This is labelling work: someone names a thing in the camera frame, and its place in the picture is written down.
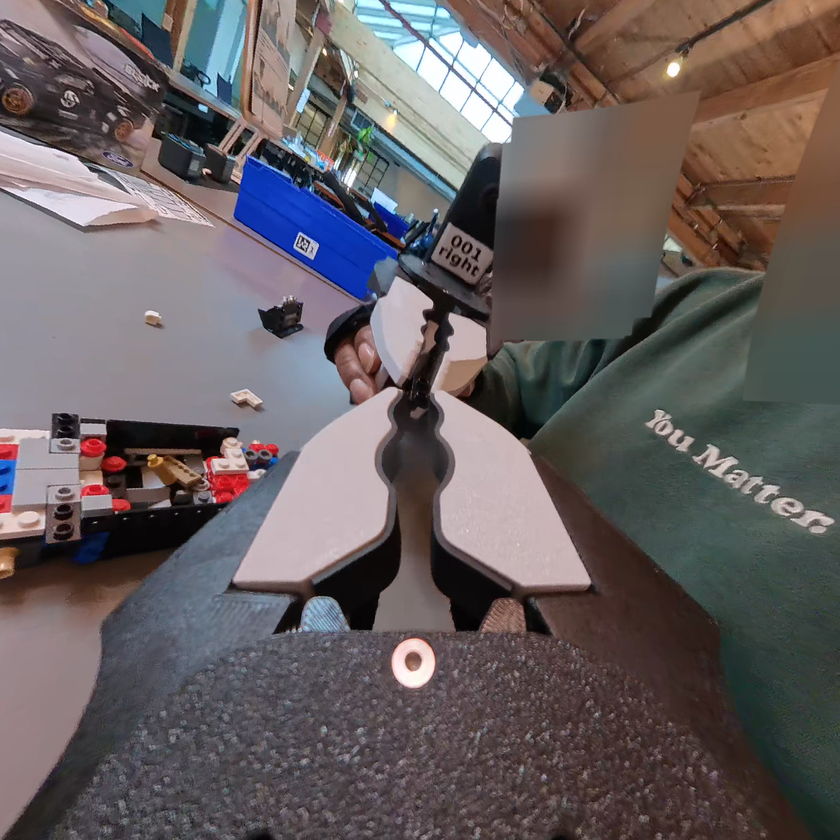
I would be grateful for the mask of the white paper bags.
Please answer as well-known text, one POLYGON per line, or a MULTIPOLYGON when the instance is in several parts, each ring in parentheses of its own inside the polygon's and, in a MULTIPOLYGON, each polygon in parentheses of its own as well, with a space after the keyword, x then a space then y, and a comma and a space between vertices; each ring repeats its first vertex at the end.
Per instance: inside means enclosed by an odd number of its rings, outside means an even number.
POLYGON ((75 156, 1 132, 1 189, 79 228, 143 224, 158 213, 75 156))

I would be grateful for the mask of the lego set box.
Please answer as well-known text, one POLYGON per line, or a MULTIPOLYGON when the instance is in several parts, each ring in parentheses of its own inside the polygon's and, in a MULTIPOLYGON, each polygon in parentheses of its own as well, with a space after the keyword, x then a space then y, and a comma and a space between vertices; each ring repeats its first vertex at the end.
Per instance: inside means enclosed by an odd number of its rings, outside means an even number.
POLYGON ((154 59, 72 16, 1 23, 2 126, 90 160, 140 164, 168 79, 154 59))

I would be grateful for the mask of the person's right hand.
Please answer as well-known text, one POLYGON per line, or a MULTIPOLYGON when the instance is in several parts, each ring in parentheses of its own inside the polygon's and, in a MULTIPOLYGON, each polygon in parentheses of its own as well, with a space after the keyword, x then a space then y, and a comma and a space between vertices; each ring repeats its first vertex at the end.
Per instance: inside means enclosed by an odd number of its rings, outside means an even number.
POLYGON ((382 359, 375 347, 371 325, 366 324, 342 339, 335 349, 333 363, 354 405, 361 405, 381 390, 377 379, 382 359))

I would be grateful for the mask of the person's green sweatshirt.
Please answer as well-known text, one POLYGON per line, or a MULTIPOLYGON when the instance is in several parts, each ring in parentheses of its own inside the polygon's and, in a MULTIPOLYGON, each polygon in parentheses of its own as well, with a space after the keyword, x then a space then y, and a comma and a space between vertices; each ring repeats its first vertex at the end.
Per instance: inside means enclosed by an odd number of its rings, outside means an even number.
POLYGON ((838 406, 744 398, 761 276, 663 292, 628 345, 571 363, 533 448, 716 620, 752 742, 814 838, 838 838, 838 406))

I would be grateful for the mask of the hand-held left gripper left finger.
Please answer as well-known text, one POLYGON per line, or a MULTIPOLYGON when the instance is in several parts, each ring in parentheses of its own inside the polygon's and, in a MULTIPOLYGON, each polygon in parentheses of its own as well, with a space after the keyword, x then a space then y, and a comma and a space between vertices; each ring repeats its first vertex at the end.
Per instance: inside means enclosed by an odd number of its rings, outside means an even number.
POLYGON ((384 389, 300 451, 245 552, 232 586, 334 599, 350 621, 373 621, 401 561, 395 477, 403 392, 384 389))

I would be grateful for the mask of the blue bin with white label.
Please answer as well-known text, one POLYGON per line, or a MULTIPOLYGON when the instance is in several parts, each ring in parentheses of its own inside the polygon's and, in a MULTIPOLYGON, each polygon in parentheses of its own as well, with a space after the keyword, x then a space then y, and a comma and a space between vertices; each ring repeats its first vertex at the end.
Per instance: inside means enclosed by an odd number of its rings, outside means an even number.
POLYGON ((272 166, 249 156, 234 217, 352 297, 371 294, 376 263, 396 251, 320 197, 295 186, 272 166))

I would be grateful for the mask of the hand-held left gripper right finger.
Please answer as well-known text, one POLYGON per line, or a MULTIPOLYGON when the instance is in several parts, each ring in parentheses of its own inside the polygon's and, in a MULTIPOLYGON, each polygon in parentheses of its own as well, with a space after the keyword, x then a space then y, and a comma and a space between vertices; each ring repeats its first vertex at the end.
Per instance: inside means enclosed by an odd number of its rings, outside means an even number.
POLYGON ((529 450, 445 392, 432 394, 441 455, 432 573, 470 623, 501 598, 585 592, 592 580, 529 450))

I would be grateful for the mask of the person's right forearm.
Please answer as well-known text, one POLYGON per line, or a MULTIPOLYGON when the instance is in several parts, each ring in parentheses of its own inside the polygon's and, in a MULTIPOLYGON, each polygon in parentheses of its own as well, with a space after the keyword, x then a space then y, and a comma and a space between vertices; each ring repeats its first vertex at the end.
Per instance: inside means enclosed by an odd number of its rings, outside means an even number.
POLYGON ((531 438, 637 342, 625 337, 506 343, 460 399, 514 437, 531 438))

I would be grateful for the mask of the printed white sheet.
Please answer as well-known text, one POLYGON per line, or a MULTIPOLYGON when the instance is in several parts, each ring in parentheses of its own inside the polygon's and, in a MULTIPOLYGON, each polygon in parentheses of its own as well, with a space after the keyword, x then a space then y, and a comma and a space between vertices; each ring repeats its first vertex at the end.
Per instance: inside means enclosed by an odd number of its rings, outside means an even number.
POLYGON ((93 165, 90 172, 98 174, 106 182, 140 199, 150 209, 155 210, 160 218, 207 227, 214 225, 194 205, 165 186, 97 165, 93 165))

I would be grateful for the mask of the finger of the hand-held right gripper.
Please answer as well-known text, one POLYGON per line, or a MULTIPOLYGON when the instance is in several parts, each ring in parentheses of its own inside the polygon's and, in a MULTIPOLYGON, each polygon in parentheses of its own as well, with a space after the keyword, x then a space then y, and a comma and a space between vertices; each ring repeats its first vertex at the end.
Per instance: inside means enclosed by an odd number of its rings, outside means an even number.
POLYGON ((452 333, 431 391, 458 396, 487 363, 487 328, 463 316, 449 316, 448 325, 452 333))
POLYGON ((381 367, 396 386, 410 379, 422 352, 434 345, 438 322, 432 321, 428 337, 426 311, 433 302, 410 281, 396 276, 387 292, 375 303, 371 329, 381 367))

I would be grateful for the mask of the partly built lego car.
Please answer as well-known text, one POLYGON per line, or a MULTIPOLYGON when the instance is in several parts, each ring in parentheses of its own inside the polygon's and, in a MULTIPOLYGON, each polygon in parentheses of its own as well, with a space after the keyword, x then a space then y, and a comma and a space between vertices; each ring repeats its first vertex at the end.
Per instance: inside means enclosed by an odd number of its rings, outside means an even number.
POLYGON ((1 431, 1 576, 174 550, 279 460, 235 427, 54 413, 1 431))

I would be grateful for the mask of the poster on wooden easel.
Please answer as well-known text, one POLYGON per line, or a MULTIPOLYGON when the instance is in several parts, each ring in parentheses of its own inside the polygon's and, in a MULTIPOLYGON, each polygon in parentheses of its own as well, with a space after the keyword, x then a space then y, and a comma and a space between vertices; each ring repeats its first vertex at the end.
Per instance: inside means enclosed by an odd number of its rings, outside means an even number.
POLYGON ((291 34, 297 2, 248 1, 240 105, 251 129, 278 141, 287 121, 291 34))

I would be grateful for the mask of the small black box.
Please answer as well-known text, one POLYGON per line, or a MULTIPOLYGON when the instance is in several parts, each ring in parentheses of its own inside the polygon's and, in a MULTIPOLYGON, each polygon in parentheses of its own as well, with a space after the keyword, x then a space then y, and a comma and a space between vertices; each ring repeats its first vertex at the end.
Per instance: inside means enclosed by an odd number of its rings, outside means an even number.
POLYGON ((196 181, 203 176, 206 156, 202 147, 172 133, 161 140, 158 163, 185 181, 196 181))

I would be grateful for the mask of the thin black lego piece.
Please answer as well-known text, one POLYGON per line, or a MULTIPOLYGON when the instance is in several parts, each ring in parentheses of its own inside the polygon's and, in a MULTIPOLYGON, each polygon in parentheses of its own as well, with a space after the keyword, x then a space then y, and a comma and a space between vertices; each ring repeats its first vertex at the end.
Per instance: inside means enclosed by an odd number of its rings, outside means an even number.
POLYGON ((412 378, 406 391, 409 420, 419 421, 429 412, 437 411, 433 388, 435 375, 435 371, 427 367, 412 378))

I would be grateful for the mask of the black lego assembly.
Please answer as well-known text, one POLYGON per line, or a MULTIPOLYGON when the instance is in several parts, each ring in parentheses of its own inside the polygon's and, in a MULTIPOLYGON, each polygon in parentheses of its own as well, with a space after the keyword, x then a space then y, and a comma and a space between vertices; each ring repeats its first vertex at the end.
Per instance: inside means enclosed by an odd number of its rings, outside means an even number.
POLYGON ((279 305, 257 312, 262 328, 281 340, 303 330, 303 303, 294 296, 285 296, 279 305))

